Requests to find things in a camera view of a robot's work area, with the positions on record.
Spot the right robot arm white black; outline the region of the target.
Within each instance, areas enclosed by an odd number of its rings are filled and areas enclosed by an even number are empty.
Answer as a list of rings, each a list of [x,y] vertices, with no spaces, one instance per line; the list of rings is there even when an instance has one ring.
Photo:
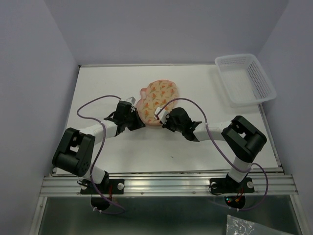
[[[183,108],[174,108],[172,111],[166,111],[163,108],[157,108],[155,117],[160,121],[163,128],[172,132],[181,133],[188,141],[201,142],[224,141],[228,144],[235,155],[231,168],[223,178],[212,179],[211,192],[213,194],[236,193],[238,191],[254,192],[249,188],[246,176],[251,169],[258,153],[267,142],[266,136],[253,126],[243,116],[236,116],[230,122],[218,123],[209,127],[206,122],[192,121]]]

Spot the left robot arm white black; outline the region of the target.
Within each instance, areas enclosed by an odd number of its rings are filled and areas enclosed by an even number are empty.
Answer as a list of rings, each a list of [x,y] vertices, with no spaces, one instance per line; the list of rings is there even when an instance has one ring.
[[[65,130],[53,156],[54,167],[67,171],[75,176],[92,182],[98,193],[109,187],[108,173],[91,162],[94,146],[106,138],[116,137],[125,129],[130,131],[145,127],[136,107],[127,100],[118,102],[116,110],[96,125],[84,128]]]

